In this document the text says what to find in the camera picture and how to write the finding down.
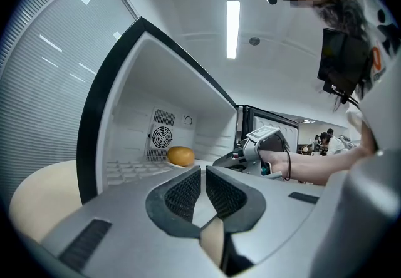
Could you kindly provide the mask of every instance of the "cable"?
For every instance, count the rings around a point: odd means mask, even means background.
[[[284,178],[284,177],[283,177],[283,179],[284,179],[285,181],[290,181],[290,180],[291,180],[291,157],[290,157],[290,155],[289,155],[289,151],[288,151],[287,148],[284,146],[284,141],[283,141],[283,139],[282,139],[279,135],[277,135],[277,137],[281,140],[281,148],[282,148],[282,150],[285,151],[285,152],[287,153],[287,156],[288,156],[288,178]]]
[[[340,96],[340,97],[343,97],[343,96],[344,96],[344,94],[341,94],[340,92],[337,92],[337,91],[335,91],[335,90],[333,90],[333,93],[334,93],[335,95]],[[349,96],[347,101],[348,101],[349,103],[353,104],[356,108],[359,109],[359,106],[358,106],[359,103],[357,102],[357,100],[355,100],[354,98],[352,98],[351,96]]]

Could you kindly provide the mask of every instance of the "beige chair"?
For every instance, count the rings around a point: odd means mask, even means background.
[[[9,216],[16,229],[41,242],[62,219],[82,206],[76,160],[44,167],[14,192]]]

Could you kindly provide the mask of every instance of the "black vent slot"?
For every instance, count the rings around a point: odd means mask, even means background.
[[[319,197],[315,197],[314,195],[305,195],[301,192],[293,192],[289,197],[299,201],[312,203],[313,205],[316,205],[319,200]]]
[[[185,180],[170,188],[165,194],[165,204],[171,212],[192,222],[194,208],[201,194],[201,173],[193,173]]]
[[[80,272],[111,226],[104,220],[92,220],[58,257],[59,260]]]
[[[153,122],[163,123],[164,125],[174,125],[175,115],[164,110],[157,109]]]
[[[147,161],[166,161],[167,160],[167,150],[163,149],[148,149],[146,152]]]

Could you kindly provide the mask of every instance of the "smoke detector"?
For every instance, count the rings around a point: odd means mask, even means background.
[[[257,36],[253,36],[252,38],[249,39],[249,44],[253,46],[259,45],[261,40]]]

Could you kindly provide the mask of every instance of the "refrigerator door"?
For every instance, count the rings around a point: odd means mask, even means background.
[[[130,106],[121,106],[122,101]],[[116,161],[113,155],[110,160],[108,147],[124,154],[130,154],[130,150],[132,155],[139,152],[147,158],[150,130],[156,120],[151,126],[149,121],[156,109],[165,108],[166,103],[172,104],[169,112],[175,113],[175,123],[167,124],[173,141],[181,140],[179,145],[191,147],[196,159],[213,161],[232,151],[237,122],[235,102],[191,55],[152,23],[139,18],[109,52],[86,99],[76,150],[83,203],[105,189],[106,165]],[[161,113],[157,122],[164,122],[163,115],[168,119],[174,116]],[[164,136],[162,140],[168,143],[171,138]],[[115,176],[114,182],[123,182],[123,174]]]
[[[281,130],[281,133],[288,142],[290,152],[296,153],[298,146],[297,122],[253,106],[240,106],[239,111],[242,111],[242,140],[246,138],[248,133],[261,128],[262,126],[273,126]]]

